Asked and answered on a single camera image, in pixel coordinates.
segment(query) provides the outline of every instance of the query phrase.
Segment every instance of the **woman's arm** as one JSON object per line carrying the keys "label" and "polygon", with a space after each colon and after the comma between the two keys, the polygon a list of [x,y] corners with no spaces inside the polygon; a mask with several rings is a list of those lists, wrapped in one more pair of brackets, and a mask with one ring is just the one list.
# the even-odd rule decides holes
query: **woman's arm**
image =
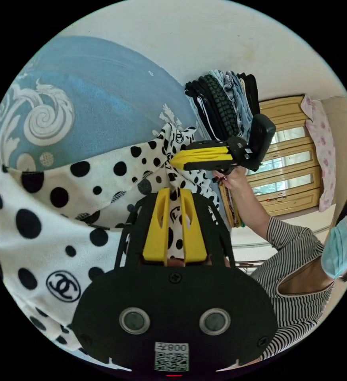
{"label": "woman's arm", "polygon": [[[245,172],[245,168],[237,167],[222,182],[231,191],[238,213],[245,225],[264,240],[267,240],[270,215],[257,200]],[[214,172],[214,175],[223,177],[218,172]]]}

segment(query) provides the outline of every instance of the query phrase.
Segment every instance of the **woman's hand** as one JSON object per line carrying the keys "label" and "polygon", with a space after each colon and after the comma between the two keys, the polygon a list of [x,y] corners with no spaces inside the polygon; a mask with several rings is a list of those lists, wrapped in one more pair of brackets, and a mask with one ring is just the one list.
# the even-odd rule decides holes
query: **woman's hand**
{"label": "woman's hand", "polygon": [[214,177],[223,178],[226,177],[226,180],[222,180],[222,183],[225,185],[226,188],[230,189],[231,191],[234,189],[241,188],[243,185],[246,185],[247,178],[246,173],[247,170],[244,167],[236,167],[229,175],[225,176],[220,172],[213,171],[212,172]]}

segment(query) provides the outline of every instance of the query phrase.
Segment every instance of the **woman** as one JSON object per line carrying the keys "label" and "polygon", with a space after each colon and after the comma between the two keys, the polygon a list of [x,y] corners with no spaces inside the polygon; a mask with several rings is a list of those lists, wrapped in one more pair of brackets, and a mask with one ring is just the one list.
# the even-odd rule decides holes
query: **woman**
{"label": "woman", "polygon": [[[219,172],[214,176],[223,177]],[[254,195],[244,168],[222,181],[246,226],[278,251],[252,274],[271,298],[279,326],[263,355],[252,362],[256,363],[305,337],[321,318],[334,281],[347,281],[347,201],[323,245],[310,229],[271,217]]]}

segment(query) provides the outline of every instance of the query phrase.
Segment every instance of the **sticker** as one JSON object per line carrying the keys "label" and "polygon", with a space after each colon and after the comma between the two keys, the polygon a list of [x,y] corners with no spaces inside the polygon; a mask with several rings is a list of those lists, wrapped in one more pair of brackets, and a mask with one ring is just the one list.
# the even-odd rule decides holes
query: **sticker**
{"label": "sticker", "polygon": [[185,343],[155,343],[155,370],[189,371],[189,345]]}

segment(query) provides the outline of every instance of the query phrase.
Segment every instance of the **stack of clothing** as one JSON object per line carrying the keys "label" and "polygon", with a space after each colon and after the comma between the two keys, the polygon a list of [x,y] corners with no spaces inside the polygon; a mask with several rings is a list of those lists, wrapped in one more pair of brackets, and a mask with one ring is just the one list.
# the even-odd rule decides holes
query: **stack of clothing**
{"label": "stack of clothing", "polygon": [[[204,140],[239,136],[249,141],[253,116],[260,114],[256,79],[252,74],[210,70],[185,85],[185,94],[197,117]],[[230,191],[219,185],[230,227],[244,227]]]}

